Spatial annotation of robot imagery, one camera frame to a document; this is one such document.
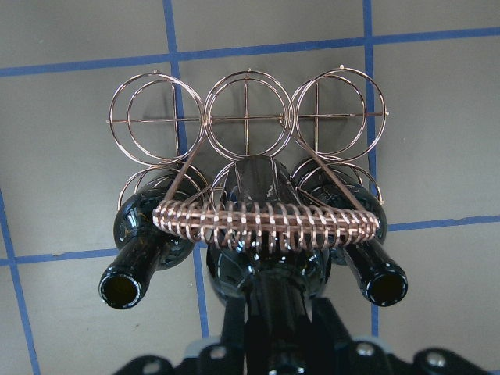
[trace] wire ring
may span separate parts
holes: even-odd
[[[250,77],[251,75],[257,76],[259,78],[253,78]],[[276,79],[274,79],[272,76],[270,76],[267,73],[263,72],[258,72],[258,71],[241,71],[237,73],[233,73],[227,77],[224,77],[222,80],[219,80],[217,82],[212,90],[210,90],[206,100],[205,100],[205,111],[204,111],[204,124],[205,124],[205,132],[208,136],[209,142],[212,145],[212,147],[224,158],[231,160],[231,161],[238,161],[243,159],[244,157],[247,157],[249,155],[244,155],[240,154],[237,152],[232,152],[228,148],[224,147],[220,141],[216,138],[214,132],[213,132],[213,116],[212,116],[212,110],[213,110],[213,105],[217,98],[219,97],[220,93],[227,89],[229,86],[232,84],[236,84],[237,82],[242,82],[242,81],[250,81],[250,82],[256,82],[258,84],[261,84],[267,88],[269,88],[279,99],[281,106],[283,108],[283,118],[284,118],[284,123],[283,123],[283,130],[280,133],[280,136],[278,139],[267,149],[265,149],[262,152],[252,154],[252,155],[267,155],[269,157],[274,157],[276,156],[283,148],[288,144],[288,142],[291,139],[291,135],[293,134],[295,124],[293,122],[293,105],[290,99],[290,96],[286,92],[286,90],[283,88],[283,86],[278,82]]]
[[[131,98],[130,98],[130,100],[128,102],[128,106],[127,106],[127,120],[126,120],[126,122],[127,122],[127,127],[128,127],[128,130],[129,130],[129,133],[130,133],[130,135],[132,137],[132,141],[134,142],[134,144],[144,154],[146,154],[149,157],[152,157],[153,159],[158,159],[162,164],[174,164],[174,163],[178,163],[179,161],[181,161],[183,159],[186,159],[193,152],[193,150],[195,148],[195,145],[197,143],[199,143],[200,140],[204,137],[205,132],[204,132],[203,118],[202,118],[203,117],[203,103],[202,103],[202,100],[201,100],[200,96],[190,86],[188,86],[187,84],[185,84],[181,80],[178,80],[175,77],[171,77],[171,76],[168,76],[166,74],[159,73],[159,72],[155,71],[155,72],[152,72],[152,73],[139,74],[139,75],[134,76],[134,77],[130,78],[129,80],[125,81],[123,84],[121,84],[116,89],[115,94],[113,95],[112,100],[111,100],[111,105],[109,106],[109,127],[111,129],[112,136],[113,136],[113,138],[114,138],[114,140],[115,140],[116,145],[118,146],[118,148],[129,159],[132,159],[135,162],[137,162],[139,164],[142,164],[142,165],[145,165],[145,166],[155,166],[155,165],[158,164],[157,162],[149,162],[149,161],[140,159],[139,157],[135,156],[132,152],[130,152],[129,150],[127,150],[126,147],[120,141],[120,139],[119,139],[119,137],[118,137],[118,135],[117,135],[117,133],[115,131],[115,125],[116,125],[116,123],[119,120],[114,119],[113,115],[114,115],[114,112],[115,112],[115,104],[116,104],[116,101],[118,100],[118,97],[120,97],[120,95],[123,93],[123,91],[129,85],[131,85],[133,82],[135,82],[136,80],[140,80],[141,78],[145,78],[145,77],[158,77],[159,79],[158,80],[149,81],[148,83],[143,84],[140,88],[138,88],[132,94],[132,96],[131,96]],[[152,152],[150,152],[149,150],[147,150],[143,145],[141,145],[140,142],[138,142],[137,138],[135,137],[135,135],[134,135],[134,133],[132,132],[132,129],[131,129],[130,111],[131,111],[132,105],[134,103],[134,100],[137,98],[137,96],[139,96],[141,93],[143,93],[146,88],[149,88],[152,85],[158,84],[158,83],[161,83],[161,82],[169,82],[170,84],[177,85],[178,87],[181,87],[185,91],[187,91],[188,94],[195,101],[195,103],[197,105],[197,108],[198,108],[199,115],[200,115],[200,130],[198,132],[198,136],[196,137],[195,141],[193,142],[193,144],[191,145],[191,147],[184,154],[178,155],[178,156],[176,156],[174,158],[161,157],[161,156],[155,155]]]
[[[368,145],[368,147],[365,148],[363,151],[361,151],[358,155],[355,155],[355,156],[352,156],[352,157],[348,157],[348,158],[339,158],[337,156],[337,154],[340,153],[340,152],[343,152],[343,151],[347,150],[348,148],[351,148],[354,145],[355,142],[354,143],[351,142],[352,144],[348,145],[347,148],[344,148],[344,149],[342,149],[340,151],[336,151],[336,152],[316,152],[305,141],[304,137],[302,136],[302,133],[300,131],[300,124],[299,124],[299,121],[298,121],[299,120],[300,107],[301,107],[302,100],[304,99],[304,96],[305,96],[306,92],[309,91],[309,89],[315,83],[319,82],[323,78],[335,78],[335,77],[337,77],[338,79],[343,80],[345,83],[347,83],[347,84],[349,84],[349,85],[351,85],[352,87],[355,88],[355,85],[352,84],[352,83],[350,83],[349,80],[342,79],[343,77],[340,78],[341,76],[337,75],[337,73],[342,73],[342,72],[353,73],[356,76],[359,76],[359,77],[363,78],[364,80],[369,81],[372,84],[372,86],[377,90],[377,95],[378,95],[378,98],[380,99],[380,103],[381,103],[381,106],[382,106],[382,111],[381,111],[382,124],[380,125],[380,128],[379,128],[379,130],[378,130],[375,138],[372,140],[372,142],[370,143],[370,145]],[[360,97],[360,100],[362,101],[362,105],[363,105],[362,117],[363,117],[363,124],[364,124],[364,123],[366,123],[366,116],[367,116],[366,105],[364,104],[363,96],[360,93],[359,93],[359,97]],[[384,96],[382,95],[382,92],[381,92],[380,88],[378,87],[378,85],[375,83],[375,81],[370,76],[368,76],[367,74],[365,74],[364,72],[361,72],[359,70],[355,70],[355,69],[352,69],[352,68],[340,67],[340,68],[337,68],[337,69],[330,70],[328,72],[322,73],[319,76],[317,76],[316,78],[313,78],[313,79],[305,82],[301,87],[299,87],[295,91],[295,93],[293,94],[293,98],[297,99],[297,102],[295,103],[295,118],[294,118],[295,126],[297,127],[297,136],[298,136],[298,139],[300,140],[297,143],[302,148],[308,149],[310,151],[315,152],[318,155],[318,157],[320,157],[324,161],[329,161],[329,162],[337,162],[337,161],[349,162],[349,161],[358,159],[361,156],[364,156],[365,154],[367,154],[368,152],[370,152],[375,147],[375,145],[380,140],[380,137],[382,136],[382,133],[384,132],[386,118],[387,118],[387,114],[388,114],[387,107],[385,105]],[[358,132],[358,134],[356,135],[355,139],[357,138],[356,140],[359,140],[360,136],[361,136],[361,134]]]

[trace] coiled wire handle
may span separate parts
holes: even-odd
[[[212,230],[211,241],[217,247],[253,247],[257,252],[264,237],[270,252],[277,243],[282,252],[299,252],[368,241],[380,226],[378,218],[368,211],[282,203],[261,206],[257,202],[247,211],[245,205],[235,209],[233,202],[212,209],[208,202],[162,201],[153,212],[153,223],[191,241],[207,241],[205,235]]]

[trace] bottle mouth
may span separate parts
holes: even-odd
[[[390,270],[379,273],[366,285],[366,297],[375,305],[384,307],[401,301],[407,291],[405,276]]]
[[[129,309],[141,300],[141,285],[122,273],[106,275],[99,285],[102,300],[114,309]]]

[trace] blue tape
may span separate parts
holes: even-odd
[[[207,49],[204,51],[178,52],[178,61],[219,59],[222,57],[240,55],[268,55],[273,53],[301,52],[330,48],[359,47],[364,43],[363,37],[345,39],[331,39],[325,41],[300,41],[294,43],[283,43],[277,45],[255,45],[249,47],[233,47]]]
[[[363,0],[362,16],[364,28],[364,46],[365,46],[365,71],[370,77],[373,77],[373,19],[372,19],[372,2],[371,0]],[[375,112],[375,95],[373,85],[366,82],[366,109],[368,112]],[[371,145],[376,137],[375,117],[368,117],[366,128],[366,142]],[[368,152],[368,167],[370,174],[377,179],[377,154],[375,148]],[[370,182],[370,190],[376,194],[375,186]],[[372,336],[378,337],[378,306],[371,305],[371,321],[372,321]]]
[[[164,0],[164,5],[166,6],[165,9],[170,10],[170,12],[166,11],[167,33],[169,35],[173,35],[172,33],[173,21],[170,21],[170,19],[172,18],[171,2],[169,0]],[[394,35],[378,35],[378,36],[372,35],[370,36],[370,44],[387,45],[394,43],[411,43],[416,41],[439,41],[448,39],[482,38],[482,37],[493,37],[493,36],[500,36],[500,27],[484,27],[484,28],[467,29],[467,30],[445,30],[445,31],[431,31],[423,33],[408,33],[408,34],[394,34]],[[330,49],[330,48],[359,47],[366,44],[367,38],[352,37],[344,39],[330,39],[324,41],[303,41],[303,42],[283,43],[276,45],[256,45],[248,47],[218,48],[205,51],[187,51],[187,52],[178,52],[177,45],[171,40],[172,38],[169,37],[169,42],[168,42],[169,53],[166,54],[123,57],[116,59],[91,60],[82,62],[63,62],[55,64],[35,65],[35,66],[14,66],[14,67],[0,68],[0,77],[25,76],[25,75],[42,74],[42,73],[62,73],[75,70],[92,70],[92,69],[113,68],[118,66],[137,66],[137,65],[148,65],[148,64],[168,63],[168,62],[174,63],[174,65],[177,64],[178,66],[179,61],[219,59],[223,57],[230,57],[237,55],[265,55],[273,53],[312,51],[312,50]]]
[[[30,355],[31,369],[33,370],[34,375],[40,375],[40,365],[38,364],[37,353],[34,349],[33,333],[31,331],[26,301],[24,299],[23,286],[21,284],[19,270],[16,264],[14,246],[10,238],[9,227],[7,225],[7,215],[5,213],[5,204],[3,202],[2,191],[0,191],[0,226],[2,227],[3,241],[5,243],[5,250],[7,252],[10,273],[12,275],[12,282],[14,284],[14,291],[16,293],[17,307],[19,309],[21,323],[23,324],[24,338],[26,339],[26,345],[28,348],[28,353]]]
[[[474,224],[486,224],[486,223],[500,223],[500,215],[470,216],[470,217],[464,217],[462,219],[443,219],[443,220],[416,221],[412,223],[397,223],[397,224],[389,224],[388,229],[390,232],[399,232],[402,230],[457,227],[459,225],[474,225]]]
[[[59,260],[101,258],[104,256],[117,256],[117,255],[118,255],[118,249],[105,248],[102,250],[90,250],[85,252],[65,252],[63,254],[58,254],[58,255],[40,254],[40,255],[17,256],[16,262],[18,264],[56,262]]]
[[[167,63],[172,59],[169,54],[147,55],[137,57],[122,57],[118,59],[103,59],[79,62],[62,62],[57,64],[16,66],[11,68],[0,68],[0,77],[26,76],[43,73],[63,73],[79,70],[93,70],[104,68],[117,68],[121,66],[148,65],[156,63]]]
[[[447,39],[483,38],[494,36],[500,36],[500,27],[379,35],[373,36],[372,42],[374,45],[389,45],[393,43],[412,43],[416,41],[443,41]]]
[[[175,35],[175,23],[173,21],[173,7],[171,0],[163,0],[163,13],[165,16],[166,40],[169,48],[169,53],[172,56],[172,59],[170,60],[170,74],[180,79],[180,68],[179,62],[177,60],[177,38]],[[184,117],[182,91],[177,85],[175,87],[175,93],[177,97],[177,116]],[[179,122],[177,136],[179,137],[179,151],[181,154],[184,154],[188,150],[188,137],[186,135],[186,126],[184,121]]]
[[[203,284],[203,267],[202,267],[202,244],[196,244],[193,250],[193,263],[195,265],[196,293],[198,294],[198,311],[200,314],[200,326],[202,328],[202,336],[207,338],[209,333],[209,314],[206,309],[205,285]]]
[[[180,78],[179,62],[177,61],[177,39],[175,35],[175,25],[173,21],[173,8],[171,0],[163,0],[163,12],[165,14],[165,27],[166,38],[169,47],[169,52],[174,57],[170,61],[172,76]],[[184,105],[182,101],[182,92],[179,87],[175,87],[177,96],[177,115],[184,117]],[[186,128],[184,122],[179,123],[178,129],[180,152],[185,153],[188,150],[188,138],[186,136]],[[195,246],[193,250],[193,263],[195,266],[195,279],[196,279],[196,294],[198,296],[198,311],[200,315],[200,326],[202,329],[202,336],[207,338],[209,336],[209,319],[206,310],[206,296],[205,285],[203,284],[203,268],[202,268],[202,254],[200,251],[200,244]]]

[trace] dark green wine bottle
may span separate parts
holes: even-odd
[[[116,214],[113,234],[120,253],[102,274],[99,293],[115,309],[129,309],[142,300],[156,270],[171,268],[191,253],[194,243],[160,231],[152,212],[165,197],[175,173],[147,184],[128,198]],[[196,190],[183,181],[174,199],[185,200]]]
[[[313,160],[302,163],[295,179],[302,190],[331,207],[354,209],[340,188],[322,171],[308,175],[317,167]],[[375,214],[380,222],[376,237],[362,244],[349,244],[343,248],[332,248],[332,259],[337,264],[351,268],[362,295],[375,305],[390,306],[401,301],[408,291],[405,271],[385,252],[384,243],[388,222],[379,201],[363,186],[346,173],[332,170],[355,196],[361,205]]]

